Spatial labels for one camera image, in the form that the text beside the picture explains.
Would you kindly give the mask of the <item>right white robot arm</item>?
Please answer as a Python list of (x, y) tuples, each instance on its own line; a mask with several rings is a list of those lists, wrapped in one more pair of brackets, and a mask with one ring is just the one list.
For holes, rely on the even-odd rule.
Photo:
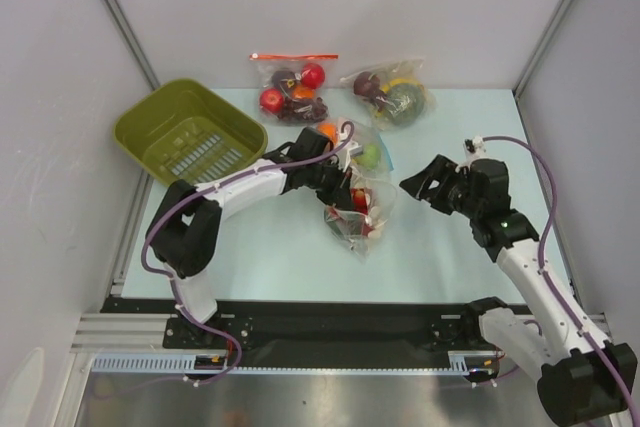
[(623, 411), (638, 425), (631, 397), (634, 351), (613, 343), (557, 284), (537, 231), (511, 205), (509, 185), (502, 161), (470, 156), (458, 165), (442, 155), (400, 183), (433, 209), (468, 218), (475, 242), (515, 285), (541, 327), (535, 332), (500, 299), (485, 298), (469, 304), (473, 316), (461, 323), (463, 340), (506, 353), (535, 383), (540, 403), (558, 426)]

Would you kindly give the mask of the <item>polka dot strawberry bag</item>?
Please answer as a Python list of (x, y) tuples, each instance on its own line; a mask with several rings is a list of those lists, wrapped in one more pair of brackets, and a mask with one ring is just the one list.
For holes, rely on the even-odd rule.
[(365, 259), (385, 232), (395, 207), (397, 189), (386, 179), (355, 176), (349, 192), (351, 206), (326, 206), (324, 223), (338, 242)]

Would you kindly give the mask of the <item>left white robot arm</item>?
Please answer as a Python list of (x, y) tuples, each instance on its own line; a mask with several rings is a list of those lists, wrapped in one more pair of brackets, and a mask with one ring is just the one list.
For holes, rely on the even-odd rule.
[(143, 268), (167, 277), (178, 312), (188, 319), (185, 335), (199, 347), (220, 335), (215, 294), (207, 277), (222, 223), (271, 197), (306, 187), (326, 206), (355, 209), (351, 194), (351, 157), (359, 149), (355, 126), (339, 128), (339, 144), (306, 127), (294, 142), (265, 154), (249, 167), (209, 183), (173, 182), (147, 230)]

